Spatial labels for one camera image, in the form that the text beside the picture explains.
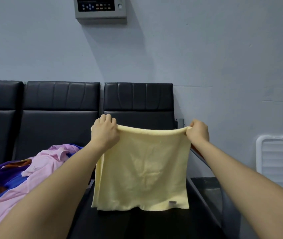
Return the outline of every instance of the white wall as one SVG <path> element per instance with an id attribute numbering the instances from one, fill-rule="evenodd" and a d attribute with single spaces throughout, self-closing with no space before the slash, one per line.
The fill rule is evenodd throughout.
<path id="1" fill-rule="evenodd" d="M 81 27 L 73 0 L 0 0 L 3 79 L 172 82 L 176 116 L 254 167 L 255 138 L 283 133 L 283 0 L 128 0 L 125 27 Z"/>

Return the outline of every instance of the hand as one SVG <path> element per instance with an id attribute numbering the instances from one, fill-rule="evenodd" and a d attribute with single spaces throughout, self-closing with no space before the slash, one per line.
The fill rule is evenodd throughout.
<path id="1" fill-rule="evenodd" d="M 209 141 L 208 126 L 202 121 L 193 120 L 190 124 L 192 127 L 186 131 L 188 139 L 196 146 L 202 141 Z"/>
<path id="2" fill-rule="evenodd" d="M 116 119 L 110 114 L 101 115 L 92 126 L 92 142 L 105 151 L 112 148 L 120 140 Z"/>

